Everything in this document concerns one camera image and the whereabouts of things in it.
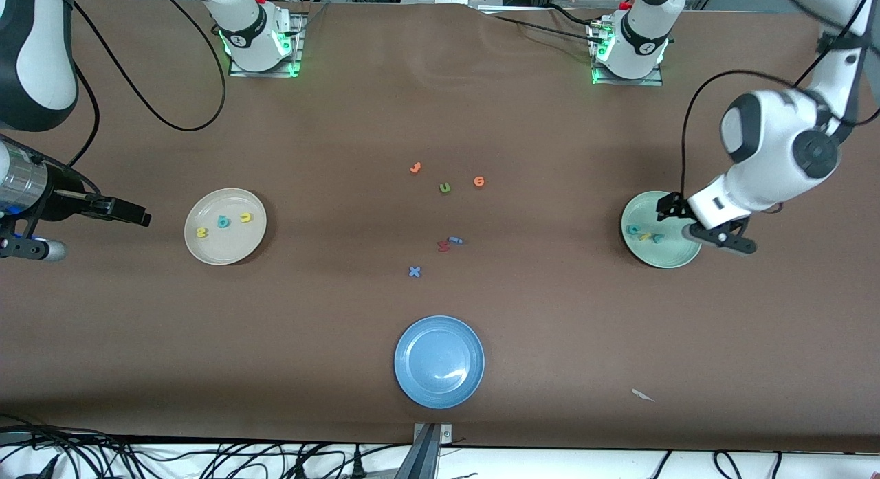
tabletop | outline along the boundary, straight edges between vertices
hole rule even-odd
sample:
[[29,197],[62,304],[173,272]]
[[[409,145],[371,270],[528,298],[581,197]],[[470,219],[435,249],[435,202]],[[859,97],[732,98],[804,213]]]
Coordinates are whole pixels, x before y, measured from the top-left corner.
[[[210,116],[213,60],[169,3],[79,3],[159,112]],[[578,32],[555,12],[510,16]],[[4,410],[135,434],[395,442],[443,421],[475,445],[877,451],[880,125],[855,131],[825,184],[752,220],[752,257],[704,248],[652,269],[620,238],[631,197],[678,187],[696,87],[724,69],[795,78],[817,38],[804,16],[686,12],[648,88],[592,85],[581,41],[464,6],[331,4],[300,77],[230,78],[196,133],[154,119],[79,16],[73,32],[102,114],[77,167],[153,220],[42,223],[68,258],[3,262]],[[689,193],[729,167],[730,101],[767,87],[726,78],[701,96]],[[67,159],[90,128],[82,95],[59,129],[7,135]],[[261,198],[267,237],[208,266],[184,220],[228,187]],[[465,247],[439,253],[450,235]],[[432,314],[486,350],[451,410],[394,379],[399,336]]]

blue plate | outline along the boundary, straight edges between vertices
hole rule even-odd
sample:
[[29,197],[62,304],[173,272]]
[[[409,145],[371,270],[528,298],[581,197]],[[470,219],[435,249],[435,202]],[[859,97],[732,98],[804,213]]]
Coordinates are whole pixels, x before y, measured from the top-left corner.
[[449,316],[430,316],[406,329],[394,353],[403,392],[428,409],[449,409],[471,397],[486,358],[477,334]]

